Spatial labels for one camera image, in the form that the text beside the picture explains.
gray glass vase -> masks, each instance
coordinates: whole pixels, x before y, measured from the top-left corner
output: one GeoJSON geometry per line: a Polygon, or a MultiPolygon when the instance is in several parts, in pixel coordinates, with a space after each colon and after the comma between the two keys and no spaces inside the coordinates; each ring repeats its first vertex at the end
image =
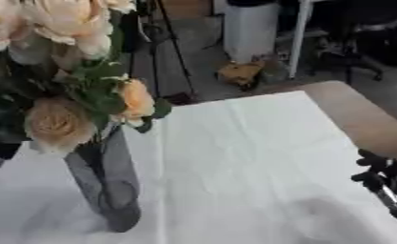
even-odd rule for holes
{"type": "Polygon", "coordinates": [[[91,209],[111,231],[123,233],[137,224],[139,184],[120,128],[104,142],[78,147],[65,161],[91,209]]]}

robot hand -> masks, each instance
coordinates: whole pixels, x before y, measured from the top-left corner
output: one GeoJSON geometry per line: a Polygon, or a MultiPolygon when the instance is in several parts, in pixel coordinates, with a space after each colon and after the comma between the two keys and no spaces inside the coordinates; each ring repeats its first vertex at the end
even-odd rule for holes
{"type": "Polygon", "coordinates": [[[359,150],[358,153],[363,158],[359,159],[357,164],[369,168],[364,173],[355,174],[351,179],[361,182],[364,187],[375,193],[397,218],[397,160],[365,150],[359,150]]]}

tripod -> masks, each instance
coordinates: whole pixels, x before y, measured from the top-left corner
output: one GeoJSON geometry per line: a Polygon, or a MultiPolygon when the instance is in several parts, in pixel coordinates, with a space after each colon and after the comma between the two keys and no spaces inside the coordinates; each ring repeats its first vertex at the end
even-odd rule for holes
{"type": "MultiPolygon", "coordinates": [[[[147,25],[147,30],[149,33],[149,41],[150,41],[150,47],[149,47],[149,55],[151,56],[151,65],[152,65],[152,78],[155,86],[155,96],[157,98],[161,97],[161,90],[160,90],[160,79],[159,79],[159,67],[158,67],[158,45],[160,44],[156,40],[156,34],[158,31],[161,31],[162,29],[155,26],[155,17],[154,13],[156,10],[159,8],[159,10],[162,13],[163,16],[163,21],[167,27],[167,31],[169,33],[169,39],[171,40],[171,43],[174,47],[174,50],[176,52],[176,56],[179,60],[179,64],[182,69],[182,73],[185,76],[185,79],[187,81],[188,87],[189,87],[189,92],[190,94],[186,93],[178,93],[175,95],[170,95],[166,96],[167,100],[169,100],[171,103],[176,104],[176,105],[182,105],[182,104],[188,104],[191,103],[194,97],[196,96],[195,89],[193,88],[192,82],[190,80],[190,72],[187,69],[187,66],[185,64],[185,60],[183,58],[183,55],[180,51],[179,44],[177,42],[177,36],[173,30],[171,21],[169,19],[169,16],[167,14],[166,8],[164,6],[164,3],[162,0],[148,0],[147,5],[146,5],[146,17],[148,18],[148,25],[147,25]]],[[[133,70],[134,70],[134,52],[131,53],[130,55],[130,62],[129,62],[129,73],[132,75],[133,70]]]]}

white tablecloth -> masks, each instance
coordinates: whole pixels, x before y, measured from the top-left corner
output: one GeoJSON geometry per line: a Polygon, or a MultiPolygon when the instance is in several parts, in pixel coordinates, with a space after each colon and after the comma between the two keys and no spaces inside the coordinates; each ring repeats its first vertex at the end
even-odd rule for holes
{"type": "Polygon", "coordinates": [[[0,171],[0,244],[397,244],[349,178],[356,148],[303,93],[175,108],[126,129],[143,217],[104,232],[62,160],[24,147],[0,171]]]}

chair base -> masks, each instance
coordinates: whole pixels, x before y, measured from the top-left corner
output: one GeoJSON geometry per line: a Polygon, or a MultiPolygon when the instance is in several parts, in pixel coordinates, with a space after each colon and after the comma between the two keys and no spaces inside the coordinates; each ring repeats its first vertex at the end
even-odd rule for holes
{"type": "Polygon", "coordinates": [[[348,53],[345,55],[332,53],[332,52],[321,52],[317,60],[312,64],[310,74],[315,75],[317,71],[330,68],[330,67],[342,67],[345,69],[346,82],[352,84],[352,69],[359,68],[363,70],[369,70],[375,72],[374,80],[383,80],[383,71],[370,64],[368,61],[363,59],[362,55],[357,53],[348,53]]]}

